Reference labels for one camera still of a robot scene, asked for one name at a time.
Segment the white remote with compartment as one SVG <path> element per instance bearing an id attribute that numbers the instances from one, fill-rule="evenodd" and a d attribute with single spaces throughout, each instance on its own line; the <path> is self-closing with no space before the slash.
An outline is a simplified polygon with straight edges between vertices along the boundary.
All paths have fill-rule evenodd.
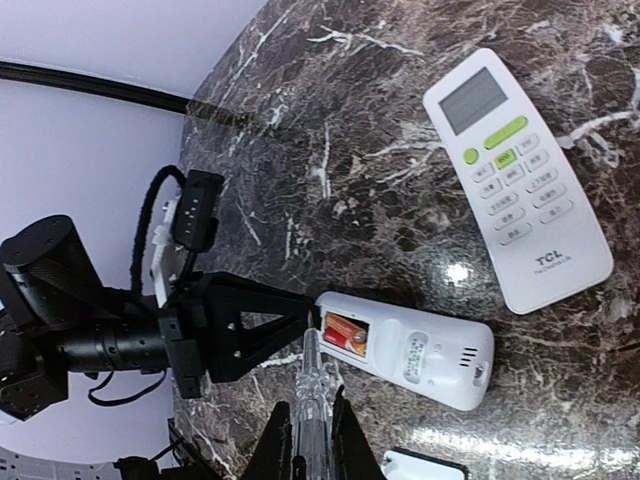
<path id="1" fill-rule="evenodd" d="M 484 399 L 494 359 L 487 325 L 338 292 L 323 293 L 316 305 L 324 353 L 460 411 L 471 411 Z M 328 313 L 367 330 L 365 357 L 323 339 Z"/>

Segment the red orange battery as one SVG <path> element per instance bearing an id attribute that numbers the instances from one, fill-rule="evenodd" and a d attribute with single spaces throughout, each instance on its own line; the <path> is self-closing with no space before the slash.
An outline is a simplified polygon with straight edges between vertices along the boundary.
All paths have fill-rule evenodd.
<path id="1" fill-rule="evenodd" d="M 335 313 L 327 314 L 326 326 L 335 330 L 337 333 L 353 343 L 364 343 L 367 339 L 366 329 Z"/>
<path id="2" fill-rule="evenodd" d="M 325 330 L 325 332 L 323 333 L 323 339 L 330 345 L 355 354 L 359 357 L 366 356 L 366 343 L 353 342 L 333 328 L 327 328 Z"/>

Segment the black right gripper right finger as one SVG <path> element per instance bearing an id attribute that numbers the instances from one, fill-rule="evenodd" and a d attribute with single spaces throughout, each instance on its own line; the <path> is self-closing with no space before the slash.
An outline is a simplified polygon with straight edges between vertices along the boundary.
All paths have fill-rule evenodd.
<path id="1" fill-rule="evenodd" d="M 333 403 L 331 429 L 335 478 L 339 480 L 385 480 L 349 400 L 341 385 Z"/>

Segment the white battery cover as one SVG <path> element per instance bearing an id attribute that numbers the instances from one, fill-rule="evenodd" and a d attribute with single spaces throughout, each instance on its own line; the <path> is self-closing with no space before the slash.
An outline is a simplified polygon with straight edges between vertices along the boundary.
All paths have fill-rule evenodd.
<path id="1" fill-rule="evenodd" d="M 466 466 L 400 448 L 384 453 L 382 471 L 389 480 L 468 480 Z"/>

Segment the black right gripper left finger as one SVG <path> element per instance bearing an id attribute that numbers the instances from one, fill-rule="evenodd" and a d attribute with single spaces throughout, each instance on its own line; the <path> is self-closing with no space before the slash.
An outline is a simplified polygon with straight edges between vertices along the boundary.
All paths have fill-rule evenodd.
<path id="1" fill-rule="evenodd" d="M 292 426 L 290 406 L 278 402 L 265 426 L 254 453 L 255 479 L 291 477 Z"/>

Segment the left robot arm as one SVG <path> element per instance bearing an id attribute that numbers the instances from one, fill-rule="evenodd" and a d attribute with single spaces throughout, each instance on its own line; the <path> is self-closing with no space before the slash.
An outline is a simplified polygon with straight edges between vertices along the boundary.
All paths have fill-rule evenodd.
<path id="1" fill-rule="evenodd" d="M 193 272 L 164 304 L 104 286 L 71 218 L 1 246 L 1 410 L 24 421 L 67 400 L 70 373 L 171 373 L 185 399 L 233 382 L 300 338 L 311 297 Z"/>

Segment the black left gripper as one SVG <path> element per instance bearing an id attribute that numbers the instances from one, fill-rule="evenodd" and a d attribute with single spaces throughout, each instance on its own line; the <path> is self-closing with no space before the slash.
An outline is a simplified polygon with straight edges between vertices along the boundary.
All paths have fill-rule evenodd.
<path id="1" fill-rule="evenodd" d="M 239 380 L 310 327 L 315 299 L 226 272 L 191 282 L 160 310 L 159 328 L 183 398 L 201 396 L 200 380 Z"/>

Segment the white remote with green buttons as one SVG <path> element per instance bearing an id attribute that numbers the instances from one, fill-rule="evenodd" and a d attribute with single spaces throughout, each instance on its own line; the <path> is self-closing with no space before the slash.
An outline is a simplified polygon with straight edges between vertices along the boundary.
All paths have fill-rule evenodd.
<path id="1" fill-rule="evenodd" d="M 529 314 L 611 275 L 613 256 L 582 185 L 494 51 L 462 61 L 425 92 L 423 105 L 511 312 Z"/>

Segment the clear handle screwdriver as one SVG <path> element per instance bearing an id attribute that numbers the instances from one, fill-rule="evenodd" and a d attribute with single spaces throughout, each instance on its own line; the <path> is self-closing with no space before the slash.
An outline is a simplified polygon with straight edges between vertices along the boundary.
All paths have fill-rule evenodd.
<path id="1" fill-rule="evenodd" d="M 332 479 L 332 414 L 328 376 L 321 359 L 319 332 L 310 328 L 303 337 L 302 368 L 296 376 L 296 403 L 292 414 L 293 479 Z"/>

